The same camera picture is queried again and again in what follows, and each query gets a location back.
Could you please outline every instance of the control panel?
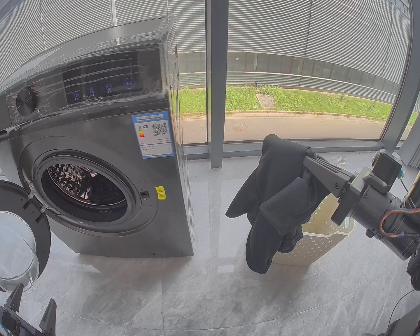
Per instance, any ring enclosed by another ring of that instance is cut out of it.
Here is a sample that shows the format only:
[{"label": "control panel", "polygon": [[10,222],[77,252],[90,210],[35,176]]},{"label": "control panel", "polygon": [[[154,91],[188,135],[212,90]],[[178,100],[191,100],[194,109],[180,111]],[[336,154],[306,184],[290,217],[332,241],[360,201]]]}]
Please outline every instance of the control panel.
[{"label": "control panel", "polygon": [[162,91],[157,45],[86,55],[6,91],[13,126],[107,100]]}]

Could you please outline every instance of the qr code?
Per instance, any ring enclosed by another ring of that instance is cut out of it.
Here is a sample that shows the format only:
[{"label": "qr code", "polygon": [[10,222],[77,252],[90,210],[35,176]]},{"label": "qr code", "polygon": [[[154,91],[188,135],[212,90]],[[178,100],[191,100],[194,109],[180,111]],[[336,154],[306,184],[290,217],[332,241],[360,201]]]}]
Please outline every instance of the qr code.
[{"label": "qr code", "polygon": [[166,123],[155,123],[152,124],[153,136],[157,137],[158,135],[168,135],[168,127]]}]

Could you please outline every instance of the metal pole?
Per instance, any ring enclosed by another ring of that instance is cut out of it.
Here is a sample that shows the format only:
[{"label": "metal pole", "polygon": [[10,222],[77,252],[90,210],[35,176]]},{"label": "metal pole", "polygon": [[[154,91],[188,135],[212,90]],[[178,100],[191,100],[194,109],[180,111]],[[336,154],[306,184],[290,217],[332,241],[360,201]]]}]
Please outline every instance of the metal pole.
[{"label": "metal pole", "polygon": [[206,14],[207,141],[210,167],[219,168],[225,133],[229,1],[206,0]]}]

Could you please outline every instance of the road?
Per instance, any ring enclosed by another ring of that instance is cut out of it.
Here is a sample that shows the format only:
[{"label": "road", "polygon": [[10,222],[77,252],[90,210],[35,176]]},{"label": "road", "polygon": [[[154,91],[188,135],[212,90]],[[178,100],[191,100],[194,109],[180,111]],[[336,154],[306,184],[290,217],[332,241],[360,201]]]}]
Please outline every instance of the road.
[{"label": "road", "polygon": [[[342,115],[235,113],[225,119],[224,141],[286,139],[378,139],[384,121]],[[206,119],[184,120],[184,143],[206,142]],[[407,137],[409,125],[402,139]]]}]

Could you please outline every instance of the laundry basket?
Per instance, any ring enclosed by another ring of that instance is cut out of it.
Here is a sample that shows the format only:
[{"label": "laundry basket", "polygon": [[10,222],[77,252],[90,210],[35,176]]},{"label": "laundry basket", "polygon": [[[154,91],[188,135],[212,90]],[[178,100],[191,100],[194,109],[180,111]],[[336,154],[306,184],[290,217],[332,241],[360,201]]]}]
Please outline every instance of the laundry basket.
[{"label": "laundry basket", "polygon": [[302,225],[303,238],[298,241],[293,251],[277,252],[273,263],[309,266],[352,234],[354,219],[346,217],[341,226],[332,222],[331,216],[337,206],[337,199],[331,194],[328,195],[312,214],[311,220]]}]

